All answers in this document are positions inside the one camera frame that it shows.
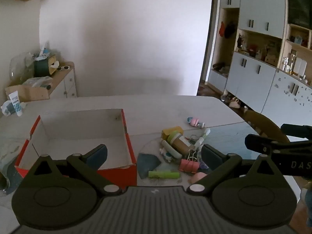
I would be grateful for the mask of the pink heart-shaped object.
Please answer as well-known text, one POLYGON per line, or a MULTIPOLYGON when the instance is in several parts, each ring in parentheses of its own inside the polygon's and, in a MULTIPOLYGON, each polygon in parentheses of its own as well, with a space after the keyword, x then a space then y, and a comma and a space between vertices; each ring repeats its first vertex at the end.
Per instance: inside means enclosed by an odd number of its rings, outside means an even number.
POLYGON ((198 182, 199 180, 203 179, 204 177, 206 177, 207 174, 203 173, 203 172, 198 172, 196 174, 194 174, 189 180, 189 184, 194 184, 196 182, 198 182))

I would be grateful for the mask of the pink binder clip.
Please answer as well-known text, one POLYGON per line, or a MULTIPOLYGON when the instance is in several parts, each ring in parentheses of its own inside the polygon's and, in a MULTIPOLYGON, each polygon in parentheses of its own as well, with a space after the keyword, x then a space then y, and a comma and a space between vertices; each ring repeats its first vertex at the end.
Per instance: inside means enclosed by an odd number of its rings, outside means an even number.
POLYGON ((198 169, 199 162, 197 160, 197 152, 196 150, 189 150, 187 157, 180 161, 179 171, 195 174, 198 169))

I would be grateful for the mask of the pink doll toy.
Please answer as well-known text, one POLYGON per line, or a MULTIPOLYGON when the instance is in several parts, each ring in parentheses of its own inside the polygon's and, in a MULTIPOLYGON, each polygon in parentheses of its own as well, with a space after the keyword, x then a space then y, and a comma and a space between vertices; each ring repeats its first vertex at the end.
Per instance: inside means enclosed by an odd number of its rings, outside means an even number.
POLYGON ((194 117, 188 117, 187 123, 192 127, 198 127, 198 128, 204 128, 205 127, 204 122, 200 122, 200 120, 198 118, 194 118, 194 117))

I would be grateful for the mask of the green cylindrical tube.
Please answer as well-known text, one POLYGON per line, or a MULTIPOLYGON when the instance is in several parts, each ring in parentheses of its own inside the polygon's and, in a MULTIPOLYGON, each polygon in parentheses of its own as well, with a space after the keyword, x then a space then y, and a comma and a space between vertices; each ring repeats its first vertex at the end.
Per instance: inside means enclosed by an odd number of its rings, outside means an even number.
POLYGON ((179 172, 170 171, 149 171, 148 178, 150 179, 179 179, 179 172))

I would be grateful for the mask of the yellow rectangular box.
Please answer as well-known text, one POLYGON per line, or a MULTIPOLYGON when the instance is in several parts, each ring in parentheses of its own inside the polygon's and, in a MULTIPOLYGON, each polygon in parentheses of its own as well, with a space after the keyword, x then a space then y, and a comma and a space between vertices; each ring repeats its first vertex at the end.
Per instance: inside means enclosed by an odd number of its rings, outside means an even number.
POLYGON ((167 140, 167 138, 168 138, 173 132, 178 132, 178 133, 180 133, 180 134, 183 135, 184 130, 183 130, 180 126, 175 126, 175 127, 172 127, 172 128, 163 129, 162 132, 161 132, 161 138, 164 139, 164 140, 167 140))

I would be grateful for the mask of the white blue tube keychain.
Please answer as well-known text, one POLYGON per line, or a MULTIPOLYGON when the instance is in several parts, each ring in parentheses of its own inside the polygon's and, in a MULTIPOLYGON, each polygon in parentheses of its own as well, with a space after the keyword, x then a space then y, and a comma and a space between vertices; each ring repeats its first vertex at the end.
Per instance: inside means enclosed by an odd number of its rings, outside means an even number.
POLYGON ((163 158, 171 163, 175 160, 182 159, 182 155, 176 151, 167 141, 162 140, 161 141, 161 148, 160 148, 160 154, 163 156, 163 158))

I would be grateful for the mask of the red cardboard shoe box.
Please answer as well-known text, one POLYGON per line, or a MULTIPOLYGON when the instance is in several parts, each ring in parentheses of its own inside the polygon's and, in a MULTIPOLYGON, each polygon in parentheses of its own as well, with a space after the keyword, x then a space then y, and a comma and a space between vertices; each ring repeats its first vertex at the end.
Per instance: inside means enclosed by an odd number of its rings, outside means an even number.
POLYGON ((100 144, 107 159, 98 173, 121 188, 137 185, 137 161, 123 109, 50 112, 38 115, 19 153, 15 168, 22 177, 41 155, 64 160, 100 144))

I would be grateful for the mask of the wooden chair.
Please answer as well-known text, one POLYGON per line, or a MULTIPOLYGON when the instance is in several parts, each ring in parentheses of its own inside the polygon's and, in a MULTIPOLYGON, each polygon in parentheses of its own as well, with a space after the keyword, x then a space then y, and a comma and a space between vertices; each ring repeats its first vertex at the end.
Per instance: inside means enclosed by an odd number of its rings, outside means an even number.
POLYGON ((280 127, 278 127, 272 120, 262 115, 261 113, 253 110, 247 110, 243 119, 261 136, 275 141, 288 143, 290 142, 288 137, 282 133, 280 127))

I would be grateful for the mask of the blue patterned table mat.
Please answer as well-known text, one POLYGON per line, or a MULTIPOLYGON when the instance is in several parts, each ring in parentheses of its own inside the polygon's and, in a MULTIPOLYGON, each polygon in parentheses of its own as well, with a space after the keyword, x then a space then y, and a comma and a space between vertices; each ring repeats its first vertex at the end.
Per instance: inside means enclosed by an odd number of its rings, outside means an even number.
MULTIPOLYGON (((244 140, 249 134, 258 134, 247 123, 236 123, 223 126, 216 126, 210 129, 210 134, 205 138, 204 143, 211 145, 223 154, 236 153, 244 159, 256 159, 259 153, 248 150, 245 147, 244 140)), ((130 136, 135 156, 142 154, 152 154, 159 158, 161 165, 156 168, 157 171, 177 172, 179 165, 173 162, 167 163, 160 154, 161 133, 131 135, 130 136)), ((141 179, 137 176, 137 185, 139 186, 183 186, 185 189, 189 186, 191 175, 181 172, 179 179, 141 179)))

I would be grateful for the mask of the white wooden sideboard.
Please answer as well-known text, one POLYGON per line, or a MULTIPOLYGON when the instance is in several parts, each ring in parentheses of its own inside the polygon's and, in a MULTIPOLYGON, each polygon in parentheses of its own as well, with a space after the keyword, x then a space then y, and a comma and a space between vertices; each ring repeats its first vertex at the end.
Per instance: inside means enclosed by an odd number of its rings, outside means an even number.
POLYGON ((70 66, 69 70, 56 71, 52 75, 52 86, 49 90, 50 99, 60 99, 60 98, 76 98, 76 82, 74 74, 74 63, 73 62, 63 62, 60 66, 70 66))

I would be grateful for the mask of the brown cardboard box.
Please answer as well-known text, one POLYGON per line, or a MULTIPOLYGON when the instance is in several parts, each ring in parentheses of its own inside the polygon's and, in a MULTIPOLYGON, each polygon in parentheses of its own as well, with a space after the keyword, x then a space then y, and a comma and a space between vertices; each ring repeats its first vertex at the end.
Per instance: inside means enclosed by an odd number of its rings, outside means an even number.
POLYGON ((18 91, 19 100, 21 102, 31 102, 50 99, 49 91, 43 87, 15 85, 5 88, 5 93, 7 97, 9 96, 9 94, 15 91, 18 91))

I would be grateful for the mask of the crumpled plastic bag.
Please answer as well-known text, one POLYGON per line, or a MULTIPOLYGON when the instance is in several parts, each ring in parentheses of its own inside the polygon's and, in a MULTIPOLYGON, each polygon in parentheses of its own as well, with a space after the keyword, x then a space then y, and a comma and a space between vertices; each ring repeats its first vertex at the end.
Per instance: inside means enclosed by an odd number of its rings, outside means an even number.
MULTIPOLYGON (((21 105, 22 105, 22 109, 24 110, 27 106, 27 103, 21 103, 21 105)), ((14 107, 13 107, 10 100, 3 103, 3 105, 1 106, 1 111, 2 111, 2 114, 6 117, 8 117, 14 113, 16 114, 14 107)))

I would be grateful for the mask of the white sunglasses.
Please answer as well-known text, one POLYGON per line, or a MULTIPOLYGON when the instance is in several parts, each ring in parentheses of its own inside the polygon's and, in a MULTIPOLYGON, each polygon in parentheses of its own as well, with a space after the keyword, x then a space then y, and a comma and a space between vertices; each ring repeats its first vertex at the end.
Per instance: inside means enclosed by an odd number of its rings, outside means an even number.
POLYGON ((62 71, 62 70, 69 70, 70 69, 70 66, 59 66, 57 68, 58 71, 62 71))

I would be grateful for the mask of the white cosmetic tube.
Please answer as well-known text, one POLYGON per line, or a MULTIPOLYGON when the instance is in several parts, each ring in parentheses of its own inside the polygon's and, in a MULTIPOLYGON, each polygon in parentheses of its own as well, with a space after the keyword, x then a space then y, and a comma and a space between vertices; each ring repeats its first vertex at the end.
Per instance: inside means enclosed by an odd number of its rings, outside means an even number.
POLYGON ((23 109, 22 109, 21 102, 19 100, 18 91, 14 91, 14 92, 10 93, 9 98, 10 98, 10 101, 14 107, 14 110, 15 110, 17 116, 21 117, 23 115, 23 109))

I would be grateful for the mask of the green tissue box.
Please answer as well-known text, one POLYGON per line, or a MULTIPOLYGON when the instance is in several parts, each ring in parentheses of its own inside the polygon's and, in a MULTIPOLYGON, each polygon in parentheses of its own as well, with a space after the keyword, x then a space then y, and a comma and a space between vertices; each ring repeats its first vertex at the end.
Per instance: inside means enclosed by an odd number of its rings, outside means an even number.
POLYGON ((50 56, 44 60, 34 61, 34 77, 51 76, 58 68, 56 56, 50 56))

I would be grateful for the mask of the glass vase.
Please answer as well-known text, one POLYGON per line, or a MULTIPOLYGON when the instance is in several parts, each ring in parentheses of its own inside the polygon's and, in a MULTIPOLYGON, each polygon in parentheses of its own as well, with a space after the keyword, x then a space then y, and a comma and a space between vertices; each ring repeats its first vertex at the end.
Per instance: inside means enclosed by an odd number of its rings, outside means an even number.
POLYGON ((29 52, 15 56, 10 61, 10 80, 14 85, 20 85, 34 76, 34 58, 29 52))

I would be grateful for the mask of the white blue wall cabinet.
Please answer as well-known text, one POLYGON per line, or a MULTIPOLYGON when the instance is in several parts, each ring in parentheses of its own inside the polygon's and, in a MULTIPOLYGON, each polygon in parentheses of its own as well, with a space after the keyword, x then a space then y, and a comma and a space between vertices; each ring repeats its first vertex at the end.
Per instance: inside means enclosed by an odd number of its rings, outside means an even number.
POLYGON ((277 125, 311 124, 311 0, 219 0, 208 86, 277 125))

